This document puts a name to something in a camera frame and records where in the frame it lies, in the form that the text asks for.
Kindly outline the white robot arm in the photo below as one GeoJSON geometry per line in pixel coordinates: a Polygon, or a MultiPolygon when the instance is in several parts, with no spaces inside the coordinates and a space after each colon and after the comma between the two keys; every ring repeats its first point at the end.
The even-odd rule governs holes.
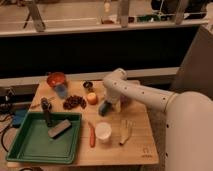
{"type": "Polygon", "coordinates": [[[124,95],[166,114],[165,171],[213,171],[213,100],[199,92],[175,93],[126,78],[122,68],[107,74],[105,99],[115,104],[124,95]]]}

